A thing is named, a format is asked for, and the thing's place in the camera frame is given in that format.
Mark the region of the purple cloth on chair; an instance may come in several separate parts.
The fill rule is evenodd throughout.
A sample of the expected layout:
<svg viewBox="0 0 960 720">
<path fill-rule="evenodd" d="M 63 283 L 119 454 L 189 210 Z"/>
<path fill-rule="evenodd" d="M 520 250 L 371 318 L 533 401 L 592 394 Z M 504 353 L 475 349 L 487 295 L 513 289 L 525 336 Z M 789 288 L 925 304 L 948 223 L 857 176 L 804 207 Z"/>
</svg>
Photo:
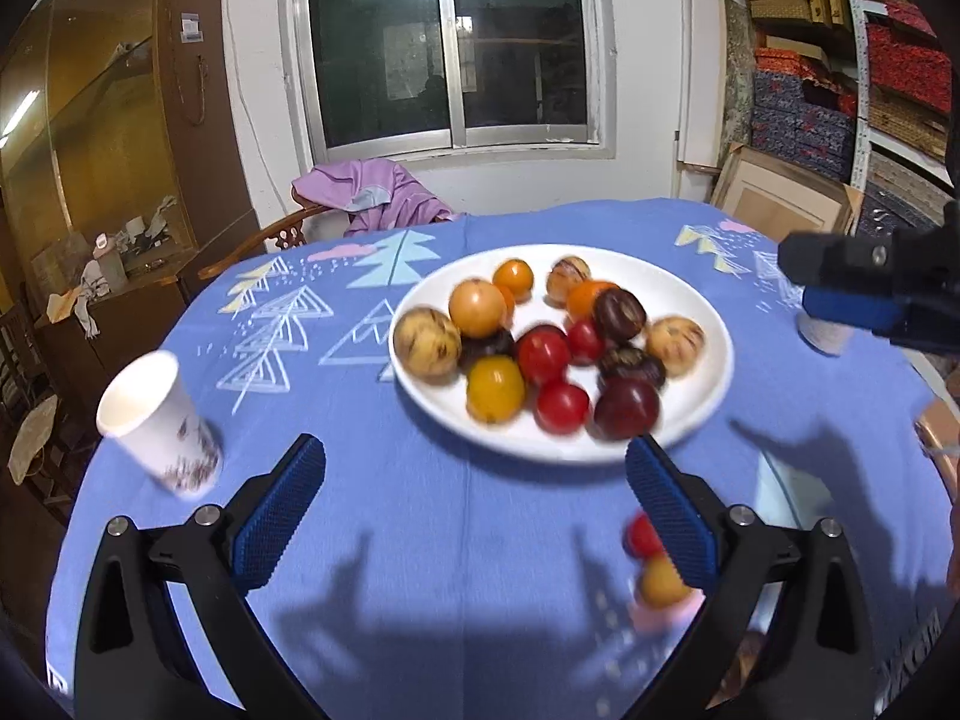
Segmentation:
<svg viewBox="0 0 960 720">
<path fill-rule="evenodd" d="M 302 208 L 347 216 L 347 238 L 459 218 L 402 164 L 386 158 L 314 166 L 291 182 L 291 197 Z"/>
</svg>

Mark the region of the floral paper cup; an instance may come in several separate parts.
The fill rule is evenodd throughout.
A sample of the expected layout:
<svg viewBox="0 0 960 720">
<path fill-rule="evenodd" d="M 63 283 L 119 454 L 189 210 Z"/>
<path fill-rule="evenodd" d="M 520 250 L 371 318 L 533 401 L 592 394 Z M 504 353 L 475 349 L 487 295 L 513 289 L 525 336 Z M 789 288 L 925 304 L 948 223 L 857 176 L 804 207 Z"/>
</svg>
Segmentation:
<svg viewBox="0 0 960 720">
<path fill-rule="evenodd" d="M 101 395 L 96 426 L 174 496 L 199 499 L 218 481 L 223 450 L 185 390 L 171 351 L 151 351 L 127 364 Z"/>
</svg>

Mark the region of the framed board leaning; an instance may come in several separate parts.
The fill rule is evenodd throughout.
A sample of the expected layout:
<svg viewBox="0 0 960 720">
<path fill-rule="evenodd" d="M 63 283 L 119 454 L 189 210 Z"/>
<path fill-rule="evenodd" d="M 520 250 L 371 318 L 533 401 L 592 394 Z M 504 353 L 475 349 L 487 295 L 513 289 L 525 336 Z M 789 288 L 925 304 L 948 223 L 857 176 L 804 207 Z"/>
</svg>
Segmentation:
<svg viewBox="0 0 960 720">
<path fill-rule="evenodd" d="M 848 234 L 864 193 L 748 146 L 731 149 L 711 205 L 771 241 L 791 232 Z"/>
</svg>

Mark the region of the striped tan fruit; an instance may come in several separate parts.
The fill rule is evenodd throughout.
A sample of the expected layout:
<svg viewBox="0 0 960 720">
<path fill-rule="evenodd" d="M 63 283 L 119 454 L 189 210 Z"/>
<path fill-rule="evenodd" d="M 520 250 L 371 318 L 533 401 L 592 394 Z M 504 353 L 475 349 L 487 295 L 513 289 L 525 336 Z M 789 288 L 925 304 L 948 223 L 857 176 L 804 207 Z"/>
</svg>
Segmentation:
<svg viewBox="0 0 960 720">
<path fill-rule="evenodd" d="M 672 379 L 686 376 L 697 366 L 705 344 L 703 328 L 682 316 L 656 320 L 646 333 L 646 351 L 662 362 Z"/>
</svg>

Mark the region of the dark red plum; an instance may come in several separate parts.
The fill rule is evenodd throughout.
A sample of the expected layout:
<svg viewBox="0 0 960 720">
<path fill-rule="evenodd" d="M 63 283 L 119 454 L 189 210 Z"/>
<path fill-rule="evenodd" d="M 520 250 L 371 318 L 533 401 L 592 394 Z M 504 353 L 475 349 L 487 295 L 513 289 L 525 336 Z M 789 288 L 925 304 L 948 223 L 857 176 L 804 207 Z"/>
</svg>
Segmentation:
<svg viewBox="0 0 960 720">
<path fill-rule="evenodd" d="M 661 397 L 651 383 L 630 377 L 607 382 L 594 406 L 594 426 L 607 440 L 646 436 L 658 424 Z"/>
</svg>

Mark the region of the yellow orange persimmon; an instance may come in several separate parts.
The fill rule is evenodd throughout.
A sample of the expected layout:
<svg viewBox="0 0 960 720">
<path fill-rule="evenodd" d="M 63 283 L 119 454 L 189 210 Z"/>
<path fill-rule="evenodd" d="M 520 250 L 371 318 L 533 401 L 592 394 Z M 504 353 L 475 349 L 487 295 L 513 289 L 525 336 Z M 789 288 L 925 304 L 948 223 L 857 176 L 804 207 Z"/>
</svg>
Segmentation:
<svg viewBox="0 0 960 720">
<path fill-rule="evenodd" d="M 509 356 L 488 356 L 467 374 L 467 411 L 483 424 L 505 424 L 516 418 L 526 401 L 526 381 Z"/>
</svg>

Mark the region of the small mandarin orange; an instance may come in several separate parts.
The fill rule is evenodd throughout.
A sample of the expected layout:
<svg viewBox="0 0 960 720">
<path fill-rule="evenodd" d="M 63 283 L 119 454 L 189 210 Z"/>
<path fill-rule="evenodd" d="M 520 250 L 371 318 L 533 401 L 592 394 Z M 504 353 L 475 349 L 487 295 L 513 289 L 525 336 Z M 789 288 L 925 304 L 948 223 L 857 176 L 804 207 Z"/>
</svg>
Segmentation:
<svg viewBox="0 0 960 720">
<path fill-rule="evenodd" d="M 501 263 L 493 273 L 493 282 L 503 291 L 508 291 L 517 304 L 530 299 L 534 288 L 534 271 L 521 259 L 509 259 Z"/>
</svg>

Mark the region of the window with metal frame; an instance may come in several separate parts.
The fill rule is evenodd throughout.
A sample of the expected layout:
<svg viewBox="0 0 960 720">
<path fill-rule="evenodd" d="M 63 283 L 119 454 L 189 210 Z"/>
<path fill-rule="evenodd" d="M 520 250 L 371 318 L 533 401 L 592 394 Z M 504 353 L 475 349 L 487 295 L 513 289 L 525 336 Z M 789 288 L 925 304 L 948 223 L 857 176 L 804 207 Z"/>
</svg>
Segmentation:
<svg viewBox="0 0 960 720">
<path fill-rule="evenodd" d="M 612 0 L 293 0 L 318 163 L 615 143 Z"/>
</svg>

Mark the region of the red cherry tomato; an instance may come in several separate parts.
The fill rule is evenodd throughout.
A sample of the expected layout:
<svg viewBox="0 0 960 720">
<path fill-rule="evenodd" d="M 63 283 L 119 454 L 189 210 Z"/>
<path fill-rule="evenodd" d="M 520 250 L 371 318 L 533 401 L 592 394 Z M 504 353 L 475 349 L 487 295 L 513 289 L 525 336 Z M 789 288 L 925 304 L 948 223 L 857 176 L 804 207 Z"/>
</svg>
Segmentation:
<svg viewBox="0 0 960 720">
<path fill-rule="evenodd" d="M 545 383 L 535 399 L 534 416 L 545 433 L 569 436 L 586 424 L 590 398 L 584 388 L 567 380 Z"/>
</svg>

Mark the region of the large orange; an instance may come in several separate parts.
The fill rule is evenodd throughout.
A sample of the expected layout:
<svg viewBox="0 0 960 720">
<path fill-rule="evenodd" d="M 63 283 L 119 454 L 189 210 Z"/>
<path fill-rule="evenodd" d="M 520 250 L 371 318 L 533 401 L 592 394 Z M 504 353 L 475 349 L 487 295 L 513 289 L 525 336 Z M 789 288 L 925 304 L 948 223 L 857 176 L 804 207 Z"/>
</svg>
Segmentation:
<svg viewBox="0 0 960 720">
<path fill-rule="evenodd" d="M 566 294 L 565 309 L 568 319 L 572 322 L 590 319 L 596 299 L 604 291 L 615 288 L 617 288 L 615 283 L 604 280 L 586 280 L 576 284 Z"/>
</svg>

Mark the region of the wooden glass cabinet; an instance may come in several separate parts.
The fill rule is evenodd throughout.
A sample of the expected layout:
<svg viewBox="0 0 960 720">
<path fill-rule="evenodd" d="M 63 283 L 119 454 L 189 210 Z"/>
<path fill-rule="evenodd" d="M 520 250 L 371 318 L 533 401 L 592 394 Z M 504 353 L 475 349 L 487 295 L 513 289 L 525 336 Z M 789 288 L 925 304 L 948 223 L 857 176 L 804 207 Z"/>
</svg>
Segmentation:
<svg viewBox="0 0 960 720">
<path fill-rule="evenodd" d="M 96 332 L 36 322 L 53 382 L 93 408 L 256 231 L 221 0 L 39 0 L 3 47 L 2 132 L 2 288 L 26 309 L 73 288 L 99 236 L 160 233 L 91 303 Z"/>
</svg>

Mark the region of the wooden chair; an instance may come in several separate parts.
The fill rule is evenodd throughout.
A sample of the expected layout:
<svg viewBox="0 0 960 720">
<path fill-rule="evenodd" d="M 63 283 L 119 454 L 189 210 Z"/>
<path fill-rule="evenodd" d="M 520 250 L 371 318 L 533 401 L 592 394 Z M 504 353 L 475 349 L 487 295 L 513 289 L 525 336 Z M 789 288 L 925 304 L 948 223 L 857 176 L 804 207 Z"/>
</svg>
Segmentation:
<svg viewBox="0 0 960 720">
<path fill-rule="evenodd" d="M 316 216 L 332 213 L 332 208 L 320 205 L 319 203 L 308 202 L 308 200 L 303 199 L 296 190 L 291 192 L 291 199 L 295 200 L 298 204 L 298 211 L 283 216 L 283 218 L 280 218 L 278 221 L 269 224 L 259 232 L 256 232 L 256 234 L 252 234 L 250 238 L 245 239 L 244 242 L 241 242 L 238 247 L 231 250 L 223 259 L 201 268 L 199 270 L 199 278 L 202 281 L 213 280 L 213 278 L 219 277 L 224 270 L 228 270 L 230 266 L 236 265 L 236 263 L 247 259 L 247 257 L 251 257 L 251 255 L 259 252 L 259 250 L 263 249 L 267 244 L 274 244 L 278 250 L 293 249 L 293 247 L 301 247 L 306 244 L 304 223 L 312 220 Z"/>
</svg>

